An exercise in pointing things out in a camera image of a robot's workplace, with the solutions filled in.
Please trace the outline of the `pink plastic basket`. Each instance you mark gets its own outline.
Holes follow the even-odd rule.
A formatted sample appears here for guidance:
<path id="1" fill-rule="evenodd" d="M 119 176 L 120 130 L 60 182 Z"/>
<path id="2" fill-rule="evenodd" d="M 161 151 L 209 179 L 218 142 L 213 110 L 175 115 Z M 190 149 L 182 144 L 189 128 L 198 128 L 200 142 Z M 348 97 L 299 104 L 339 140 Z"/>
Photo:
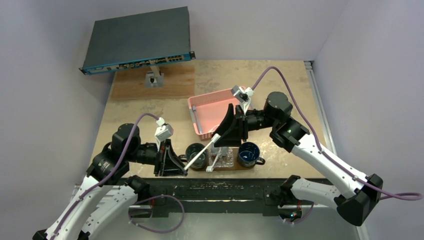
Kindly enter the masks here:
<path id="1" fill-rule="evenodd" d="M 195 133 L 201 141 L 212 137 L 212 133 L 225 117 L 229 104 L 233 106 L 240 104 L 230 88 L 189 97 L 187 103 Z M 196 107 L 202 134 L 198 131 L 192 106 Z"/>

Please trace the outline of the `dark grey mug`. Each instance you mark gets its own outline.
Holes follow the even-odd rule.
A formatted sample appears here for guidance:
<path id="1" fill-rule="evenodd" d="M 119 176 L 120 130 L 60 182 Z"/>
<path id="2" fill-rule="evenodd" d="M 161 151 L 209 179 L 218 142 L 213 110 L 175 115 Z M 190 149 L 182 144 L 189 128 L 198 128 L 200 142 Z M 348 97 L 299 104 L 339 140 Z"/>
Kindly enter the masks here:
<path id="1" fill-rule="evenodd" d="M 186 148 L 185 154 L 179 155 L 178 158 L 184 163 L 189 163 L 201 151 L 202 151 L 202 153 L 200 154 L 200 156 L 198 156 L 197 159 L 190 166 L 190 168 L 192 170 L 201 170 L 201 169 L 204 169 L 207 166 L 207 163 L 208 163 L 208 160 L 209 160 L 208 150 L 203 144 L 201 144 L 201 143 L 190 144 Z"/>

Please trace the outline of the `clear glass toothbrush holder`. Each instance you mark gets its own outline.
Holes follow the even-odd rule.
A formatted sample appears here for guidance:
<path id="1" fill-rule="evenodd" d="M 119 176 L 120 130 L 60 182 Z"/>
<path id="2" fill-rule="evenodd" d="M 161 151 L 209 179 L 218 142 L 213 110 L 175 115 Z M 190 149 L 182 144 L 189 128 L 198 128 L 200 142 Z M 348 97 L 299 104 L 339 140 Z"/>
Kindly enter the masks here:
<path id="1" fill-rule="evenodd" d="M 223 170 L 229 170 L 230 168 L 235 166 L 235 157 L 234 157 L 234 151 L 230 147 L 210 147 L 208 149 L 208 166 L 212 165 L 215 156 L 218 152 L 221 152 L 220 158 L 217 160 L 214 170 L 213 171 L 223 171 Z"/>

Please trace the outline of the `dark blue mug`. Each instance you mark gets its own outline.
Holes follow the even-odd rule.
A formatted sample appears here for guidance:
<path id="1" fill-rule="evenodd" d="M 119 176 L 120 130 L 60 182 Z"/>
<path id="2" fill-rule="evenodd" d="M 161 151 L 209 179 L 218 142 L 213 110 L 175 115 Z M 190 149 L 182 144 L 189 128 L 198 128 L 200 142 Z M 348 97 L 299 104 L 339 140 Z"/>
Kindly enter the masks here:
<path id="1" fill-rule="evenodd" d="M 266 160 L 261 157 L 260 148 L 256 144 L 244 142 L 238 148 L 237 162 L 245 168 L 250 168 L 255 165 L 264 165 Z"/>

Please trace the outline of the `oval wooden tray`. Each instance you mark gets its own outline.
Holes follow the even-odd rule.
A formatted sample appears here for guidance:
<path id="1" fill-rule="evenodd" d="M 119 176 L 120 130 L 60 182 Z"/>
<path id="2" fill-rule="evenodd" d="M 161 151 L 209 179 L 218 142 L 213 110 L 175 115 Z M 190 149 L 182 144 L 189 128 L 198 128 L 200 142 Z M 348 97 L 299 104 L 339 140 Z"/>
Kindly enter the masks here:
<path id="1" fill-rule="evenodd" d="M 233 149 L 233 154 L 234 154 L 234 163 L 235 163 L 235 166 L 234 167 L 231 167 L 229 170 L 218 170 L 218 171 L 245 171 L 245 170 L 251 170 L 251 169 L 254 168 L 254 166 L 253 167 L 243 167 L 243 166 L 241 166 L 238 163 L 238 161 L 237 161 L 238 149 L 237 148 L 233 148 L 233 147 L 232 147 L 232 149 Z M 193 171 L 197 171 L 197 172 L 206 172 L 207 166 L 208 166 L 208 161 L 207 161 L 206 167 L 203 168 L 203 169 L 200 169 L 200 170 L 193 170 L 191 168 L 190 169 L 193 170 Z"/>

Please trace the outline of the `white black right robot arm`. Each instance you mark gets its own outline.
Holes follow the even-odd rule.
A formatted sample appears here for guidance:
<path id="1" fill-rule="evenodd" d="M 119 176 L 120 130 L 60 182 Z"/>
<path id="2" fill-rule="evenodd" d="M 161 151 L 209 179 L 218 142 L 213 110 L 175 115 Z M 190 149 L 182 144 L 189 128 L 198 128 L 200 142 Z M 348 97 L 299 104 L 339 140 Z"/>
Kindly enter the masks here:
<path id="1" fill-rule="evenodd" d="M 291 175 L 276 193 L 280 206 L 306 200 L 335 209 L 348 223 L 361 226 L 380 201 L 383 180 L 367 176 L 342 161 L 300 122 L 291 117 L 293 105 L 279 91 L 268 94 L 262 110 L 244 111 L 240 105 L 228 105 L 225 117 L 212 134 L 215 147 L 240 147 L 250 131 L 270 128 L 272 141 L 280 148 L 304 160 L 320 172 L 330 185 Z"/>

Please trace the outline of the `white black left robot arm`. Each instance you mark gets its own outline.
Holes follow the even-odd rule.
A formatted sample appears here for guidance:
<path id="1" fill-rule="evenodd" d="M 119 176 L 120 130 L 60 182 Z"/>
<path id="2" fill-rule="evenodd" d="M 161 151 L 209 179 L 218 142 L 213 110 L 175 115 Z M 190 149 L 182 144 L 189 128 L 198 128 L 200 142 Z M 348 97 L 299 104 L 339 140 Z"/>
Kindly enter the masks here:
<path id="1" fill-rule="evenodd" d="M 147 205 L 153 212 L 165 193 L 153 193 L 151 185 L 138 175 L 119 181 L 130 163 L 154 166 L 157 177 L 186 176 L 184 164 L 173 151 L 173 128 L 160 118 L 156 121 L 155 142 L 142 143 L 136 124 L 118 127 L 102 151 L 92 160 L 79 189 L 58 219 L 47 229 L 38 230 L 34 240 L 92 240 L 120 212 L 134 204 Z"/>

